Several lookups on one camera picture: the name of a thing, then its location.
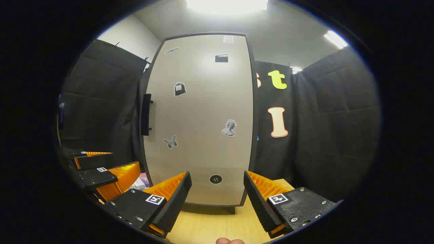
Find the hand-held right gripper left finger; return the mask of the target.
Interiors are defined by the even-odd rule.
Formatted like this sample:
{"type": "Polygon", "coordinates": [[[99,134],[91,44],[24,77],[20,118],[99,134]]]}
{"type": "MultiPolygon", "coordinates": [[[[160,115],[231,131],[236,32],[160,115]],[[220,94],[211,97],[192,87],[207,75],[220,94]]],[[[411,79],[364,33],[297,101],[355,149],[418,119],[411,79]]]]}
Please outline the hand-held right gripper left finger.
{"type": "Polygon", "coordinates": [[[130,189],[102,205],[105,212],[162,239],[172,231],[192,186],[185,171],[146,190],[130,189]]]}

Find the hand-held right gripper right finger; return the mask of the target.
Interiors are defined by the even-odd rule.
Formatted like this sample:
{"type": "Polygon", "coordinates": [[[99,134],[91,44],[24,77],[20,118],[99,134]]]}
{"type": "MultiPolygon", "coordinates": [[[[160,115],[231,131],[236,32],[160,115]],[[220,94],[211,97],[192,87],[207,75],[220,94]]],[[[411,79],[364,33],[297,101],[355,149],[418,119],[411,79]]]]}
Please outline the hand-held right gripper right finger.
{"type": "Polygon", "coordinates": [[[271,239],[312,225],[343,202],[331,201],[307,187],[285,187],[248,170],[243,183],[256,216],[271,239]]]}

